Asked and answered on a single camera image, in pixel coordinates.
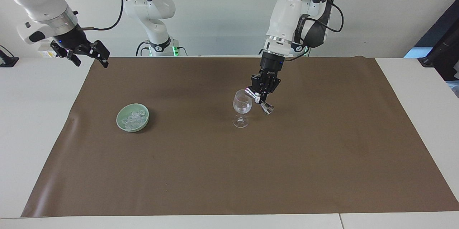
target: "green bowl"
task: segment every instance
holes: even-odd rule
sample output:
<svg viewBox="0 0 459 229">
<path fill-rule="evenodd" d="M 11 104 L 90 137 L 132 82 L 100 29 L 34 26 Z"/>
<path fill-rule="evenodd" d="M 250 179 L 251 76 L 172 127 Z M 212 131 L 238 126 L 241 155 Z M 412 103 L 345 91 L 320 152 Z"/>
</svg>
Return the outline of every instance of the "green bowl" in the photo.
<svg viewBox="0 0 459 229">
<path fill-rule="evenodd" d="M 125 129 L 124 124 L 121 122 L 122 119 L 128 118 L 128 116 L 131 114 L 131 112 L 137 112 L 137 111 L 145 111 L 145 116 L 146 116 L 146 121 L 138 128 L 136 129 Z M 133 103 L 129 104 L 128 106 L 122 108 L 119 112 L 118 115 L 116 116 L 116 124 L 118 127 L 126 132 L 137 132 L 143 129 L 146 124 L 148 123 L 148 118 L 150 117 L 150 114 L 148 113 L 148 108 L 146 108 L 143 104 L 140 103 Z"/>
</svg>

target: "silver ring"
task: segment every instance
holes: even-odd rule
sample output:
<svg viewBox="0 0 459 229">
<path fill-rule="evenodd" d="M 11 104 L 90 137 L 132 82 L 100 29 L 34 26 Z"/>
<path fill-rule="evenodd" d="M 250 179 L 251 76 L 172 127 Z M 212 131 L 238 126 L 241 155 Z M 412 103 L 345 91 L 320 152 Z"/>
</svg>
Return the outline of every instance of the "silver ring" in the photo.
<svg viewBox="0 0 459 229">
<path fill-rule="evenodd" d="M 49 25 L 57 35 L 61 35 L 75 28 L 75 26 L 77 25 L 77 17 L 74 15 L 72 10 L 67 6 L 67 9 L 64 11 L 64 13 L 60 14 L 59 16 L 53 19 L 41 21 L 39 23 Z"/>
<path fill-rule="evenodd" d="M 283 43 L 288 43 L 288 44 L 292 44 L 292 41 L 289 41 L 287 39 L 282 39 L 282 38 L 279 38 L 279 37 L 276 37 L 276 36 L 266 36 L 268 39 L 272 39 L 274 41 L 280 41 L 280 42 L 283 42 Z"/>
<path fill-rule="evenodd" d="M 279 56 L 279 57 L 283 57 L 284 55 L 283 54 L 279 54 L 279 53 L 276 53 L 276 52 L 272 52 L 272 51 L 265 51 L 269 54 L 273 54 L 273 55 L 276 55 L 276 56 Z"/>
</svg>

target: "glass base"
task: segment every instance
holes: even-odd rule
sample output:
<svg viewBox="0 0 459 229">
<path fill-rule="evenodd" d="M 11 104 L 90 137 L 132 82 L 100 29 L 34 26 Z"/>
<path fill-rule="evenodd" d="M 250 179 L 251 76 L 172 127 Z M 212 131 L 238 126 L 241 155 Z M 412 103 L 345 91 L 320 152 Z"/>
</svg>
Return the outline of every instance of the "glass base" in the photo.
<svg viewBox="0 0 459 229">
<path fill-rule="evenodd" d="M 249 124 L 249 119 L 244 114 L 238 114 L 233 118 L 234 126 L 244 128 Z"/>
</svg>

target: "green led light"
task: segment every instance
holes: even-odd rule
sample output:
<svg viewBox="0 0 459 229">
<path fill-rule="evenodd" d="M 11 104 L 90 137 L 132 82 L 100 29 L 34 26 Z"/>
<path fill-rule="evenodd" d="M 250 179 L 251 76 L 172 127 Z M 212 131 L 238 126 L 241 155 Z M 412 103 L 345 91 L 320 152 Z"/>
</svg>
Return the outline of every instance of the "green led light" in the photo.
<svg viewBox="0 0 459 229">
<path fill-rule="evenodd" d="M 177 56 L 179 56 L 179 55 L 180 55 L 180 51 L 179 51 L 179 49 L 177 49 L 177 47 L 175 47 L 175 46 L 172 46 L 172 50 L 174 51 L 174 56 L 176 56 L 176 57 L 177 57 Z"/>
</svg>

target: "white wall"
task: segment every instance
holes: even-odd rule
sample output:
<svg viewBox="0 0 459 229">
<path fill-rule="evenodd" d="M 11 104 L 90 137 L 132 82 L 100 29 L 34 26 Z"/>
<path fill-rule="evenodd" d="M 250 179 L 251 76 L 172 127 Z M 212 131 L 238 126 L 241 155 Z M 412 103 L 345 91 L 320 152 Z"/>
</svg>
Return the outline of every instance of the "white wall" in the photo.
<svg viewBox="0 0 459 229">
<path fill-rule="evenodd" d="M 67 0 L 81 26 L 107 27 L 117 18 L 119 0 Z M 276 0 L 174 0 L 175 17 L 165 20 L 169 34 L 191 55 L 256 54 L 263 46 Z M 454 0 L 335 0 L 345 15 L 341 33 L 330 33 L 312 56 L 403 57 Z M 19 56 L 36 57 L 15 26 L 26 14 L 12 0 L 0 0 L 0 43 Z M 331 26 L 340 16 L 332 12 Z M 111 31 L 88 31 L 112 56 L 131 56 L 146 39 L 143 29 L 123 15 Z"/>
</svg>

